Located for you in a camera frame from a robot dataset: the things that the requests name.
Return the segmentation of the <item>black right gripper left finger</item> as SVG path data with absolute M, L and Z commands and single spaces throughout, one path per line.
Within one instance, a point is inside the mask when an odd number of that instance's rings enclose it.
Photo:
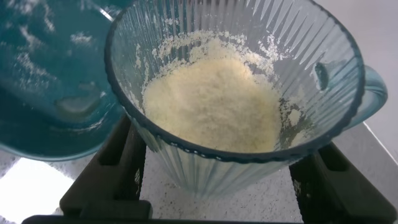
M 67 217 L 150 218 L 140 200 L 146 144 L 124 115 L 98 153 L 60 200 Z

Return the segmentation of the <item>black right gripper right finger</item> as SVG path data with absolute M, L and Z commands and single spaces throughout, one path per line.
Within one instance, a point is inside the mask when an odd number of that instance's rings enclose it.
M 396 223 L 397 211 L 333 144 L 289 166 L 305 223 Z

